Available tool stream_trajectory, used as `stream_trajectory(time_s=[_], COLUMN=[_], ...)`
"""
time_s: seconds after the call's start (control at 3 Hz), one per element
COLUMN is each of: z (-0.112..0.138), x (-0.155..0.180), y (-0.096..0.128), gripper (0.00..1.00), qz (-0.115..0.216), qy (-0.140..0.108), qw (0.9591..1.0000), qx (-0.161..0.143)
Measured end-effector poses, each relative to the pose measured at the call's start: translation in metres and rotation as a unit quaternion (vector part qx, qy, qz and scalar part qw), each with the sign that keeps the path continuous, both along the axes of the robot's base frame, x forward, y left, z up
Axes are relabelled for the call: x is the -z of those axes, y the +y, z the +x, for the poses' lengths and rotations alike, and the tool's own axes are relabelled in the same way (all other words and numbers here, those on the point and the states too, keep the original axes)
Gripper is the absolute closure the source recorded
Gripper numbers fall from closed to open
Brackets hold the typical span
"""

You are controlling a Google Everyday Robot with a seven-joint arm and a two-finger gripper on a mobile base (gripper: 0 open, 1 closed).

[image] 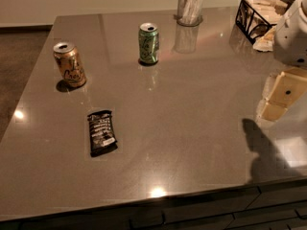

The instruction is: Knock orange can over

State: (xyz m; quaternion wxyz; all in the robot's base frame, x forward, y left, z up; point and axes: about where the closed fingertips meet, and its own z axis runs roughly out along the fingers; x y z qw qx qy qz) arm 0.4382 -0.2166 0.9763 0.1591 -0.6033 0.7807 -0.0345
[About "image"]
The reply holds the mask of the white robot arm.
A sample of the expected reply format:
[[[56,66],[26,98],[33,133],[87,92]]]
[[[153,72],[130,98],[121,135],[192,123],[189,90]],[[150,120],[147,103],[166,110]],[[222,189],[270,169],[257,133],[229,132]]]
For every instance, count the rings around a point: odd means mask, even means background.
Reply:
[[[273,55],[287,68],[266,80],[258,114],[268,121],[278,120],[307,92],[307,0],[295,0],[277,23]]]

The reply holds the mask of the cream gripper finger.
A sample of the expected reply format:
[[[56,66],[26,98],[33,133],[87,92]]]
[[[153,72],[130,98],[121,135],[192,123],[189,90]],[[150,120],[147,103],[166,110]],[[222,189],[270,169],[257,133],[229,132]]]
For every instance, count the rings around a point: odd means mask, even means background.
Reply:
[[[258,104],[258,116],[261,118],[271,118],[274,111],[274,105],[270,103],[270,94],[272,92],[276,75],[270,74],[264,84],[262,99]]]
[[[307,70],[291,67],[276,75],[276,80],[270,94],[270,103],[274,105],[271,118],[276,121],[282,117],[289,107],[307,92]]]

